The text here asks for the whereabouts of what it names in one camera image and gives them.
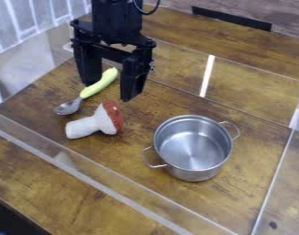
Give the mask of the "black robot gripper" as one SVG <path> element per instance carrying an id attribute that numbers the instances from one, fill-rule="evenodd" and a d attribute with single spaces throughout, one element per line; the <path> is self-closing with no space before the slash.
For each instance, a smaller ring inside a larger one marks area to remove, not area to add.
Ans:
<path id="1" fill-rule="evenodd" d="M 157 42 L 142 34 L 143 0 L 92 0 L 91 20 L 74 19 L 72 48 L 82 82 L 102 78 L 102 59 L 123 63 L 121 98 L 125 102 L 143 91 L 154 61 Z"/>

